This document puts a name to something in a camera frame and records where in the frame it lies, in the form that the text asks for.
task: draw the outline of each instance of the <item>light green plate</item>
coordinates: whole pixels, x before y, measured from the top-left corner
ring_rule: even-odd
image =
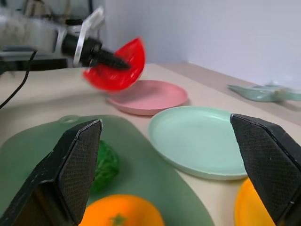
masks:
[[[176,168],[194,176],[234,180],[247,176],[231,113],[208,107],[183,106],[155,115],[150,142]]]

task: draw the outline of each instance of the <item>red plastic bowl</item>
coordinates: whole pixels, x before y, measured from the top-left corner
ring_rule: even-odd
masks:
[[[95,88],[106,91],[121,91],[133,85],[142,74],[145,52],[142,41],[137,38],[119,49],[116,56],[131,65],[129,70],[120,71],[98,65],[83,72],[84,78]]]

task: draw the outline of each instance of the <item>light green utensil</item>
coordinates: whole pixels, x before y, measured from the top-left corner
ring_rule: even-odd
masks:
[[[198,106],[165,110],[150,122],[150,142],[164,159],[189,174],[218,180],[244,178],[230,115]]]
[[[279,85],[243,87],[228,85],[228,89],[242,97],[258,102],[301,101],[301,91]]]

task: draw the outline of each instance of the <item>plate rim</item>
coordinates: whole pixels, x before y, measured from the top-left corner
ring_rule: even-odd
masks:
[[[242,178],[246,178],[247,177],[247,173],[246,171],[244,171],[244,173],[215,173],[215,172],[209,172],[209,171],[205,171],[205,170],[198,170],[198,169],[194,169],[188,166],[184,166],[181,165],[173,160],[171,160],[169,157],[165,156],[162,151],[160,151],[161,148],[159,148],[156,143],[154,142],[154,139],[152,138],[152,127],[154,124],[154,121],[156,120],[156,118],[160,117],[162,114],[166,114],[166,112],[168,111],[176,111],[177,109],[199,109],[199,110],[215,110],[221,113],[227,113],[227,114],[231,114],[231,112],[229,111],[225,111],[223,109],[219,109],[219,108],[214,108],[214,107],[207,107],[207,106],[178,106],[178,107],[173,107],[173,108],[169,108],[166,109],[164,111],[161,111],[159,113],[157,113],[156,115],[154,115],[149,123],[148,126],[148,137],[149,137],[149,141],[150,143],[153,145],[153,147],[155,148],[155,150],[157,151],[157,153],[163,157],[164,160],[166,160],[167,162],[171,163],[172,165],[174,165],[177,169],[184,171],[190,175],[193,176],[197,176],[197,177],[202,177],[202,178],[207,178],[207,179],[216,179],[216,180],[238,180],[238,179],[242,179]]]
[[[109,96],[108,97],[108,101],[113,104],[115,107],[122,107],[122,108],[126,108],[126,109],[131,109],[131,110],[139,110],[139,111],[162,111],[162,110],[165,110],[165,109],[168,109],[168,108],[172,108],[172,107],[177,107],[177,106],[180,106],[180,105],[183,105],[187,100],[188,100],[188,93],[187,91],[176,85],[176,84],[173,84],[171,82],[167,82],[167,81],[160,81],[160,80],[152,80],[152,79],[143,79],[143,80],[138,80],[137,82],[149,82],[149,81],[152,81],[152,82],[158,82],[158,83],[165,83],[165,84],[168,84],[168,85],[171,85],[171,86],[174,86],[176,87],[177,89],[181,90],[184,94],[184,97],[183,97],[183,100],[182,101],[179,101],[179,103],[177,105],[171,105],[171,106],[166,106],[166,107],[163,107],[163,108],[135,108],[135,107],[129,107],[125,104],[119,104],[118,102],[116,102],[115,100],[112,99],[112,96]]]

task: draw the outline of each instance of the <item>black cable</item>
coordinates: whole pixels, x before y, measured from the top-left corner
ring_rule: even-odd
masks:
[[[94,11],[93,0],[88,0],[88,7],[89,7],[89,13],[91,15]]]
[[[28,61],[28,65],[27,65],[27,69],[26,69],[26,73],[25,73],[25,77],[22,81],[22,83],[18,86],[18,88],[0,105],[0,109],[3,108],[16,94],[17,92],[19,92],[19,90],[23,87],[23,85],[26,83],[26,80],[28,78],[29,75],[29,71],[30,71],[30,66],[32,64],[32,60],[34,59],[34,56],[36,55],[37,51],[34,51],[32,53],[32,56],[30,57],[30,60]]]

